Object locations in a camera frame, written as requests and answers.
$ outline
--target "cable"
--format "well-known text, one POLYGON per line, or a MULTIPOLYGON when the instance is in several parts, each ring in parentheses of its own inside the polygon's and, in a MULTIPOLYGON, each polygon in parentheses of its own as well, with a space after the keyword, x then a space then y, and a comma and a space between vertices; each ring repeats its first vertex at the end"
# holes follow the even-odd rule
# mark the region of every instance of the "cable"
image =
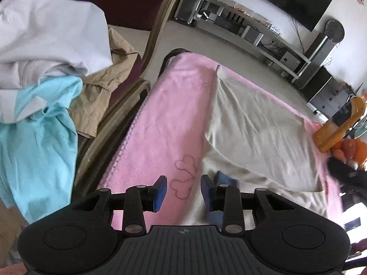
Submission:
POLYGON ((266 47, 266 45, 264 45, 261 41, 258 43, 258 45, 260 45, 262 49, 267 50, 271 55, 273 55, 275 57, 278 56, 278 54, 276 52, 274 52, 273 49, 266 47))
POLYGON ((271 54, 273 54, 276 57, 280 57, 281 52, 283 50, 286 50, 286 47, 280 47, 278 45, 278 42, 274 39, 270 40, 267 44, 264 44, 262 42, 260 42, 260 46, 262 46, 263 49, 266 49, 267 51, 271 52, 271 54))
POLYGON ((367 115, 364 116, 361 120, 359 120, 359 122, 357 122, 353 128, 354 129, 360 129, 365 123, 366 123, 366 119, 367 119, 367 115))
POLYGON ((349 96, 348 96, 348 98, 347 98, 347 100, 346 100, 345 103, 347 103, 352 97, 354 97, 354 95, 353 94, 349 94, 349 96))
POLYGON ((297 31, 298 39, 300 40, 300 44, 301 44, 301 47, 302 47, 303 54, 305 54, 305 47, 303 46, 302 39, 300 38, 300 32, 298 31, 298 24, 297 24, 297 21, 294 22, 293 17, 292 17, 292 22, 293 22, 293 25, 294 25, 294 27, 297 31))
POLYGON ((329 66, 329 65, 330 65, 330 63, 332 62, 332 60, 333 60, 333 59, 330 59, 330 61, 329 61, 329 62, 327 62, 327 63, 324 65, 324 67, 325 67, 325 66, 329 66))

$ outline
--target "metal tv stand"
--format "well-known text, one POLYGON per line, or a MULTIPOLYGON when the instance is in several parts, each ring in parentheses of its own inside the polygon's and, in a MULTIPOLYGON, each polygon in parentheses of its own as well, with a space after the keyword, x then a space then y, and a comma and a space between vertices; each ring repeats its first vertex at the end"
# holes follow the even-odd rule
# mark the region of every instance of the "metal tv stand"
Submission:
POLYGON ((296 58, 298 58, 301 61, 301 64, 303 67, 307 67, 312 59, 307 58, 301 51, 299 51, 294 45, 286 41, 281 36, 275 34, 273 31, 271 31, 268 27, 264 26, 263 24, 259 23, 257 20, 251 18, 250 16, 236 10, 235 8, 217 0, 200 0, 197 10, 194 15, 194 19, 197 21, 196 28, 205 30, 211 34, 214 34, 226 41, 231 42, 234 45, 237 45, 238 47, 246 50, 247 52, 253 54, 254 56, 258 58, 263 58, 264 56, 274 62, 276 65, 278 65, 281 69, 289 73, 293 77, 293 81, 298 79, 300 75, 296 74, 294 71, 292 71, 290 68, 285 66, 282 62, 280 62, 278 59, 274 58, 273 55, 267 53, 265 50, 261 49, 259 46, 256 46, 247 40, 241 38, 240 36, 214 24, 214 21, 212 20, 204 20, 202 18, 199 18, 197 15, 201 10, 208 9, 210 4, 215 4, 219 6, 217 12, 215 13, 217 16, 221 16, 224 9, 230 11, 233 14, 236 14, 244 19, 243 23, 246 23, 247 25, 250 25, 254 27, 255 29, 259 30, 262 34, 265 36, 276 40, 277 42, 281 43, 285 46, 285 48, 293 54, 296 58))

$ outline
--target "pink blanket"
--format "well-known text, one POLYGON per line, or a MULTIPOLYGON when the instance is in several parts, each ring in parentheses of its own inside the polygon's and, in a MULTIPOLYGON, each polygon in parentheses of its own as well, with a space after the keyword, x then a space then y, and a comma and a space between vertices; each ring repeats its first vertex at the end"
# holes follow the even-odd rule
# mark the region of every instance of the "pink blanket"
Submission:
MULTIPOLYGON (((177 56, 154 86, 100 182, 100 188, 108 187, 112 193, 122 193, 130 186, 152 185, 160 175, 167 176, 169 188, 160 212, 145 213, 148 229, 153 224, 177 224, 181 218, 203 152, 217 65, 194 53, 177 56)), ((310 135, 317 129, 312 121, 269 92, 229 69, 226 71, 303 117, 310 135)), ((342 209, 338 183, 328 175, 327 155, 321 154, 316 147, 313 151, 327 195, 328 217, 340 223, 342 209)), ((112 225, 121 229, 122 212, 115 213, 112 225)))

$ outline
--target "white hoodie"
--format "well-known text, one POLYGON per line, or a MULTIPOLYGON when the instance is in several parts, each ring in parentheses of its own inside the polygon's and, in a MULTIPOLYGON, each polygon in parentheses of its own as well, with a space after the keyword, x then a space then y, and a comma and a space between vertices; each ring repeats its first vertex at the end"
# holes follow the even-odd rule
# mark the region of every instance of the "white hoodie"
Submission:
POLYGON ((89 75, 112 65, 103 11, 74 0, 0 2, 0 89, 43 76, 89 75))

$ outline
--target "orange toy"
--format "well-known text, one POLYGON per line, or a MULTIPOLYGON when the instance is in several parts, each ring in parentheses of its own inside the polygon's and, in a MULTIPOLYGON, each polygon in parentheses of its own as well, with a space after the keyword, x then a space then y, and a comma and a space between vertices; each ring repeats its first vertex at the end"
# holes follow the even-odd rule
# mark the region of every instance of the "orange toy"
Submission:
POLYGON ((313 142, 321 152, 328 151, 341 140, 349 128, 364 115, 366 102, 352 97, 336 114, 312 135, 313 142))
POLYGON ((356 143, 354 140, 347 138, 343 140, 340 149, 344 152, 346 160, 351 160, 356 152, 356 143))
POLYGON ((346 158, 344 156, 344 153, 340 149, 336 149, 336 150, 333 151, 333 157, 335 157, 336 159, 339 159, 340 161, 346 163, 346 158))
POLYGON ((334 151, 334 150, 337 150, 337 149, 341 149, 341 147, 342 147, 342 142, 343 142, 343 140, 341 139, 341 140, 339 140, 335 145, 333 145, 332 147, 331 147, 331 149, 334 151))
POLYGON ((353 156, 353 160, 360 166, 367 160, 367 144, 362 142, 359 138, 355 139, 356 152, 353 156))

